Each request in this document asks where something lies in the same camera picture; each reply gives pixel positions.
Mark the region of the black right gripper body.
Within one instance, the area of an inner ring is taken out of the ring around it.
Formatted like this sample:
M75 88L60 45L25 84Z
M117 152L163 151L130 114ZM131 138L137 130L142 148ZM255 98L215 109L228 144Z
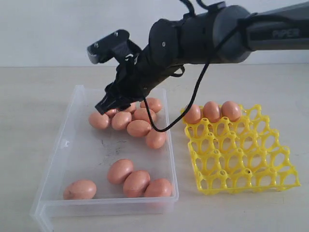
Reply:
M115 80L105 87L104 102L125 99L142 100L150 94L151 89L142 83L143 74L139 67L142 50L131 40L125 40L111 49L118 61Z

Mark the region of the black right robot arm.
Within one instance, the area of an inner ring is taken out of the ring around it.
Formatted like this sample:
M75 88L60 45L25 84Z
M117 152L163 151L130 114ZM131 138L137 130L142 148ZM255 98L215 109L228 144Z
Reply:
M243 62L258 50L307 50L307 2L264 13L219 2L195 14L192 4L178 21L160 19L149 32L148 44L139 48L128 31L119 29L87 48L92 63L118 61L115 80L105 87L96 109L127 109L142 101L166 78L180 77L185 64Z

